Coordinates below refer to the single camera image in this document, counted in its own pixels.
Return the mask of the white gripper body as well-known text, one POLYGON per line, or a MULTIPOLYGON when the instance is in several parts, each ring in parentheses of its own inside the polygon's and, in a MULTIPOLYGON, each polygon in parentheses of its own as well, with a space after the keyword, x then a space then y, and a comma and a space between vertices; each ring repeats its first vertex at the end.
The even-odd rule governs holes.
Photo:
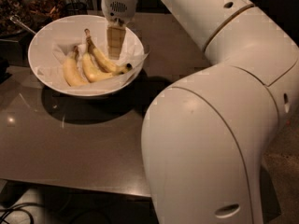
POLYGON ((135 15, 137 0, 101 0, 101 8, 108 21, 127 24, 135 15))

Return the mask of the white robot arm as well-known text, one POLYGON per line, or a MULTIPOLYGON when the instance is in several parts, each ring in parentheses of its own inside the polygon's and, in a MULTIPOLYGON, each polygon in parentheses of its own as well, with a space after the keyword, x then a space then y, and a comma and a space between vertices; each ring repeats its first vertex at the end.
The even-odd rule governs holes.
POLYGON ((263 224, 263 153, 298 106, 298 48, 250 0, 161 0, 210 66, 163 90, 141 146, 160 224, 263 224))

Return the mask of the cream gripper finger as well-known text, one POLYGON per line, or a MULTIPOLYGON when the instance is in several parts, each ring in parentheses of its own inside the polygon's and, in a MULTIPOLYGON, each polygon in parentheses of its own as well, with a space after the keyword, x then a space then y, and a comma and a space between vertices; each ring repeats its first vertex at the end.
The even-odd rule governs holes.
POLYGON ((107 51, 112 59, 119 59, 126 35, 126 28, 117 25, 107 27, 107 51))

